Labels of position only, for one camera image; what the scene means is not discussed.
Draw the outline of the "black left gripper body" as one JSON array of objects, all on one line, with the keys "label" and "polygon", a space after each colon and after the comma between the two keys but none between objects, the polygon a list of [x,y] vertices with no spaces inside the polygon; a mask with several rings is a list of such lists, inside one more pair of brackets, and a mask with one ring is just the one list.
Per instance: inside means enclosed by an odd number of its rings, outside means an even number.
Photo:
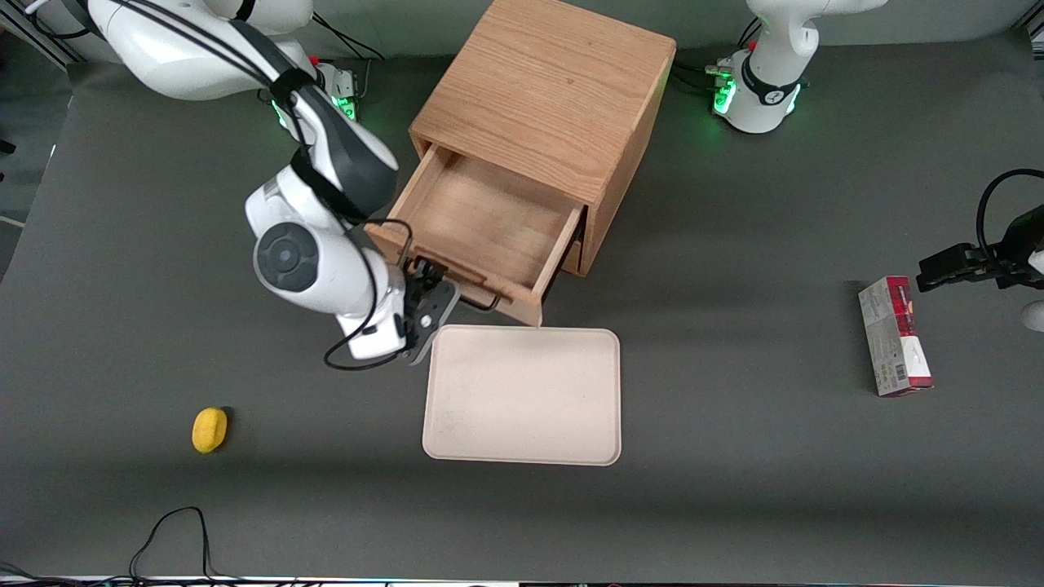
[{"label": "black left gripper body", "polygon": [[1018,216],[1010,224],[1003,238],[992,245],[998,265],[995,282],[999,289],[1010,289],[1017,285],[1041,289],[1042,271],[1030,264],[1030,256],[1042,252],[1043,205]]}]

